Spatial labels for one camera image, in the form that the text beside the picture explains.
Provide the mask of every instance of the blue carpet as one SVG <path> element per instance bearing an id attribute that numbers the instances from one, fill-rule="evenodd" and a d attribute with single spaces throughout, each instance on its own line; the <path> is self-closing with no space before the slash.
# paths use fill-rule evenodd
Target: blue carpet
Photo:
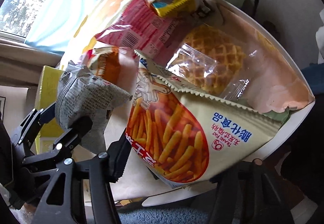
<path id="1" fill-rule="evenodd" d="M 206 223 L 208 214 L 194 208 L 141 208 L 118 210 L 122 224 L 196 224 Z"/>

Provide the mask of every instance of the blue curtain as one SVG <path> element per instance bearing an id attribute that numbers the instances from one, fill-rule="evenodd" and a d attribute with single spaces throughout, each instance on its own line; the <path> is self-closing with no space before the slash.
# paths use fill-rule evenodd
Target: blue curtain
<path id="1" fill-rule="evenodd" d="M 63 55 L 67 44 L 97 0 L 45 0 L 25 43 Z"/>

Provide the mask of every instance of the red circular logo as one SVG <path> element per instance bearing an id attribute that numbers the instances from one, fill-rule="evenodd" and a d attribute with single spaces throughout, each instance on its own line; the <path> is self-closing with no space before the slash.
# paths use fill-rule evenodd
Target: red circular logo
<path id="1" fill-rule="evenodd" d="M 224 145 L 220 141 L 218 141 L 217 139 L 214 140 L 213 143 L 212 143 L 212 148 L 214 148 L 216 151 L 221 150 L 223 148 L 223 146 Z"/>
<path id="2" fill-rule="evenodd" d="M 176 81 L 181 81 L 178 77 L 172 76 L 171 79 L 176 80 Z"/>

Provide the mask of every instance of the cartoon character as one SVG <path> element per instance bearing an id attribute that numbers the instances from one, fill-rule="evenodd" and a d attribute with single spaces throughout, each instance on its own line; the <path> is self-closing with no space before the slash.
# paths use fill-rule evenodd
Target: cartoon character
<path id="1" fill-rule="evenodd" d="M 171 92 L 170 88 L 167 86 L 155 82 L 154 77 L 152 77 L 146 69 L 139 69 L 137 75 L 136 98 L 142 97 L 145 102 L 157 102 L 157 91 L 165 94 Z"/>

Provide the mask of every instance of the metal screw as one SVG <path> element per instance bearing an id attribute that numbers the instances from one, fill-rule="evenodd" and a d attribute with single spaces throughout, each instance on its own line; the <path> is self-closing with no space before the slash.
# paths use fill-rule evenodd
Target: metal screw
<path id="1" fill-rule="evenodd" d="M 99 158 L 106 158 L 108 156 L 108 154 L 106 152 L 101 152 L 98 154 Z"/>
<path id="2" fill-rule="evenodd" d="M 67 158 L 64 160 L 64 164 L 66 164 L 66 165 L 70 165 L 70 164 L 72 164 L 72 162 L 73 162 L 72 158 Z"/>
<path id="3" fill-rule="evenodd" d="M 259 158 L 254 159 L 253 162 L 254 162 L 256 165 L 258 165 L 258 166 L 261 166 L 261 165 L 262 165 L 262 160 L 259 159 Z"/>
<path id="4" fill-rule="evenodd" d="M 62 144 L 61 144 L 61 143 L 58 143 L 58 144 L 56 145 L 56 149 L 57 149 L 57 150 L 61 150 L 61 148 L 62 148 Z"/>

